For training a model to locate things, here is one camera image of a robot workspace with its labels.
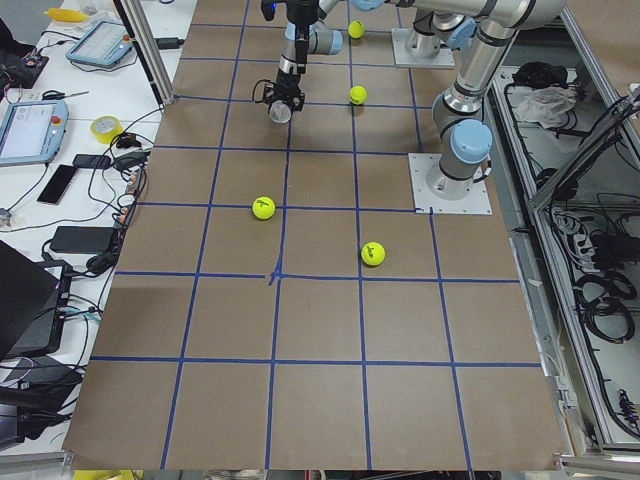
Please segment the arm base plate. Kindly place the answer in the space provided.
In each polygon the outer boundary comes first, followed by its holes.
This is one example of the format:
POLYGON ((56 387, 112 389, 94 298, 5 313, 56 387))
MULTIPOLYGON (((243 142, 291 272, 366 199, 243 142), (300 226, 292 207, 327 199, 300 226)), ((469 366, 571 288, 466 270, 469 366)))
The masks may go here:
POLYGON ((397 67, 452 70, 452 51, 434 35, 423 35, 413 29, 391 31, 394 60, 397 67))
POLYGON ((485 181, 477 168, 471 179, 458 181, 440 169, 440 154, 410 153, 409 171, 414 210, 419 214, 491 215, 485 181))

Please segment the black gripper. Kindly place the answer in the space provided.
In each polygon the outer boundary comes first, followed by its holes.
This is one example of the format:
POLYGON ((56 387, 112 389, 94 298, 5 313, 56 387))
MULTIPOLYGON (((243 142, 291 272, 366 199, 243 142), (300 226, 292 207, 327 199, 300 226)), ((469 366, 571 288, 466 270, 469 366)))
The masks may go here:
POLYGON ((289 22, 295 26, 295 63, 298 75, 306 73, 308 55, 308 26, 303 23, 315 23, 319 19, 318 0, 262 0, 261 13, 266 21, 273 21, 276 5, 284 4, 289 22))
POLYGON ((282 101, 290 108, 302 108, 305 94, 300 89, 300 80, 299 74, 284 72, 278 72, 275 80, 261 79, 264 88, 259 102, 271 106, 276 101, 282 101))

